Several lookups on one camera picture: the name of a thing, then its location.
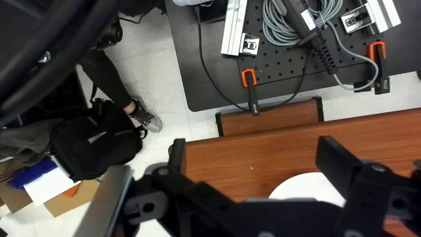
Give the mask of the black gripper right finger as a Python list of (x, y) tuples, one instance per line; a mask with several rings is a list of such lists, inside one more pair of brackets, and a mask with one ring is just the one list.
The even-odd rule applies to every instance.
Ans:
[(361, 201), (358, 188), (365, 164), (337, 139), (331, 135), (319, 138), (316, 165), (343, 194), (349, 206)]

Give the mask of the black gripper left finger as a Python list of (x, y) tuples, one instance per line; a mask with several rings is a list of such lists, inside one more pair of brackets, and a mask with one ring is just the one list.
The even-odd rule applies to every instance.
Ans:
[(170, 206), (178, 202), (203, 206), (207, 201), (207, 184), (194, 181), (186, 173), (186, 139), (177, 138), (170, 146), (169, 159), (148, 167), (145, 172), (148, 204)]

